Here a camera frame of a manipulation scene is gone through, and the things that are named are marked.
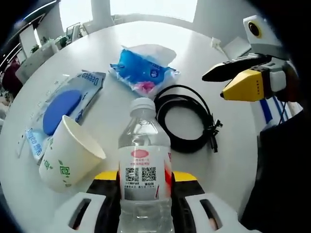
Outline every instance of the black cable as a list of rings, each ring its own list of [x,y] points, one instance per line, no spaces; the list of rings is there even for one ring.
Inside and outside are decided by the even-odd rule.
[[[282,121],[282,119],[283,119],[284,112],[285,112],[285,107],[286,107],[286,102],[284,102],[283,111],[282,111],[282,114],[281,114],[281,116],[280,116],[281,118],[280,118],[280,121],[279,121],[278,124],[281,124],[281,121]]]
[[[199,97],[205,108],[197,100],[189,96],[170,94],[161,97],[164,92],[175,87],[181,87],[192,91]],[[218,152],[215,136],[218,133],[217,127],[222,127],[222,124],[219,120],[214,122],[213,115],[210,113],[206,102],[199,95],[199,93],[187,86],[172,85],[160,91],[155,97],[154,102],[157,114],[156,119],[170,137],[171,148],[173,150],[182,153],[193,153],[201,149],[207,142],[209,142],[213,151]],[[169,131],[165,123],[165,116],[171,108],[176,106],[191,109],[199,116],[204,126],[202,136],[194,140],[187,140],[179,138]]]

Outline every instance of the potted plant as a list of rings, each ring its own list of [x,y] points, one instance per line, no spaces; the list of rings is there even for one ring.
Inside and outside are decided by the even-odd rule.
[[[39,45],[35,45],[32,49],[31,49],[31,53],[36,52],[39,49]]]

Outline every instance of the white paper cup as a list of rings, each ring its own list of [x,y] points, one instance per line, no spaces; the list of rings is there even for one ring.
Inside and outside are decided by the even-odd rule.
[[[56,192],[78,183],[106,155],[98,143],[68,116],[63,116],[39,168],[41,179]]]

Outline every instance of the blue plastic bag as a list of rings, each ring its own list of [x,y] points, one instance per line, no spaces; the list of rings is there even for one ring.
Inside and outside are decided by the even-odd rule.
[[[147,58],[124,48],[119,63],[110,64],[111,73],[139,95],[153,98],[162,88],[173,84],[179,72],[150,60],[150,56]]]

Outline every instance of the blue stripe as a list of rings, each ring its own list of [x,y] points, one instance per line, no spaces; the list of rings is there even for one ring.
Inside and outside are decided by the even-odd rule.
[[[285,120],[284,120],[284,118],[283,118],[283,116],[282,116],[282,109],[280,108],[280,106],[279,106],[279,104],[278,104],[278,101],[277,101],[276,97],[273,96],[272,98],[273,98],[274,103],[276,104],[276,108],[277,108],[277,110],[278,110],[278,113],[280,114],[281,121],[284,122]]]
[[[264,118],[266,120],[266,124],[268,124],[270,120],[272,120],[272,114],[271,114],[268,102],[266,99],[263,99],[263,100],[260,100],[260,104],[261,104],[261,108],[264,114]]]

